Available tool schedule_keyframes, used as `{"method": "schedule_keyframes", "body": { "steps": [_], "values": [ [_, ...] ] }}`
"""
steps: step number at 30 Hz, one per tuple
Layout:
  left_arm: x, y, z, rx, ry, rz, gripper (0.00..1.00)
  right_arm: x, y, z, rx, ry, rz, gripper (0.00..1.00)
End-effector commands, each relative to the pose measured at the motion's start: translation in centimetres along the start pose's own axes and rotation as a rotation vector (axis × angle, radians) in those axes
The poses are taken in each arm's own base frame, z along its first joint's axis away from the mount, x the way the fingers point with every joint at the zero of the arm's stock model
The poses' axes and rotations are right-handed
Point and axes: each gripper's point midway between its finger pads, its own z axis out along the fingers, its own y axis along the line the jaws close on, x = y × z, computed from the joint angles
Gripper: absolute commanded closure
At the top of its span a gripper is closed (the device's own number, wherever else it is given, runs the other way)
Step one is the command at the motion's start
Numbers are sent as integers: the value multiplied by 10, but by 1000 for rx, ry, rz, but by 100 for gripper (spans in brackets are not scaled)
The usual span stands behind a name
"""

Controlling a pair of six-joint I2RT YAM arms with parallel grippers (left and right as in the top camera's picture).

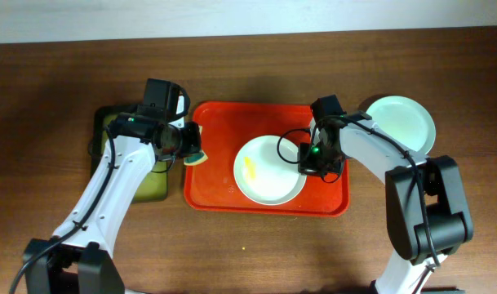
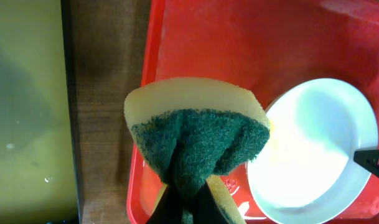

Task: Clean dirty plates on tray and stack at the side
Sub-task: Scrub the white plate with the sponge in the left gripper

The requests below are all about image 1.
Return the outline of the yellow green scrub sponge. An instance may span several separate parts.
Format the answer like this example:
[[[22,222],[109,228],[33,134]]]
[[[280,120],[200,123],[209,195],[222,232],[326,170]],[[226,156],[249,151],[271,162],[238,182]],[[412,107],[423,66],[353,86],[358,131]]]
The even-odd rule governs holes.
[[[185,166],[196,166],[201,163],[204,163],[208,159],[206,153],[204,151],[200,151],[199,153],[192,154],[186,158],[184,158]]]

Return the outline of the cream white plate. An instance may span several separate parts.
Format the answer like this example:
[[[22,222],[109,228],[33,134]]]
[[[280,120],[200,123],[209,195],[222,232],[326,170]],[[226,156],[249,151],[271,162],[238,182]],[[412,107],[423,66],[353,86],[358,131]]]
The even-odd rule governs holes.
[[[233,162],[237,187],[251,201],[265,206],[290,202],[307,177],[298,172],[298,146],[278,136],[259,136],[238,151]]]

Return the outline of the mint green plate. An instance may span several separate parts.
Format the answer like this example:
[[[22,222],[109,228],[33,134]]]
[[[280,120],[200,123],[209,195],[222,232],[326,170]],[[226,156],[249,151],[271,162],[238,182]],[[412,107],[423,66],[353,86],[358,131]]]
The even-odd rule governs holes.
[[[430,113],[404,96],[385,96],[366,111],[379,127],[414,151],[428,154],[436,140],[436,126]]]

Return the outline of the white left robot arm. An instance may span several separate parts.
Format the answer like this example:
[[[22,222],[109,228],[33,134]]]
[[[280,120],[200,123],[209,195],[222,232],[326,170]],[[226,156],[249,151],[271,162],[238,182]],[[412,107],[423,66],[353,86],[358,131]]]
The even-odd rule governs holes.
[[[144,178],[158,162],[201,150],[197,123],[182,128],[137,114],[119,114],[105,127],[100,163],[81,198],[48,240],[32,239],[12,282],[29,293],[126,293],[113,263],[118,231]]]

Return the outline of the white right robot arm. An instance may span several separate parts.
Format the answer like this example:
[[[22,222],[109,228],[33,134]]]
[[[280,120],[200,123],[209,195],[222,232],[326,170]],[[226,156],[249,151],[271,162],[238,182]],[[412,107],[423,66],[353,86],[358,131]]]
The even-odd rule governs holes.
[[[352,158],[385,187],[393,254],[371,293],[420,293],[428,278],[473,238],[473,220],[456,161],[430,158],[383,131],[364,112],[347,114],[336,96],[315,100],[310,141],[300,145],[298,171],[341,177]]]

